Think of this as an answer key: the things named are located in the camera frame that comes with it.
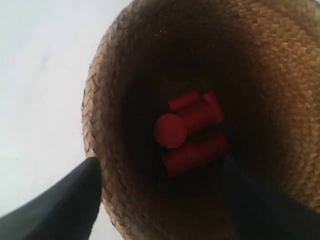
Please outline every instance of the pile of red cylinders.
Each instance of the pile of red cylinders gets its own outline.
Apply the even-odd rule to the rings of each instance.
[[[213,91],[201,96],[197,91],[190,91],[169,100],[168,105],[172,113],[159,117],[154,136],[161,146],[171,149],[161,156],[169,177],[203,166],[228,152],[228,141],[222,134],[185,143],[189,136],[225,120]]]

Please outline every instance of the black object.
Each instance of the black object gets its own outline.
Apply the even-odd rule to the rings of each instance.
[[[100,201],[100,162],[90,157],[42,195],[1,218],[0,240],[87,240]]]
[[[261,183],[227,155],[223,190],[240,240],[320,240],[320,215]]]
[[[262,184],[230,155],[224,160],[222,187],[240,240],[320,240],[319,214]],[[0,240],[88,240],[100,200],[100,163],[91,157],[1,218]]]

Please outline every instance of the white background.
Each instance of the white background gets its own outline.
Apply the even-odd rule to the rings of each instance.
[[[130,0],[0,0],[0,216],[85,159],[81,104],[104,32]],[[92,240],[120,240],[103,207]]]

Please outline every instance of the woven straw texture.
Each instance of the woven straw texture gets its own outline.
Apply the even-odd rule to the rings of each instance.
[[[234,153],[320,212],[320,5],[311,0],[135,0],[109,27],[84,89],[87,156],[127,240],[236,238],[217,164],[156,180],[161,104],[214,90]]]

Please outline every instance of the red wooden block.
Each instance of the red wooden block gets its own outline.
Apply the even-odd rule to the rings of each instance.
[[[155,122],[153,134],[161,146],[174,149],[184,144],[187,127],[180,116],[172,113],[164,114]]]
[[[168,101],[171,111],[176,112],[179,109],[188,106],[198,100],[200,95],[197,91],[189,91]]]

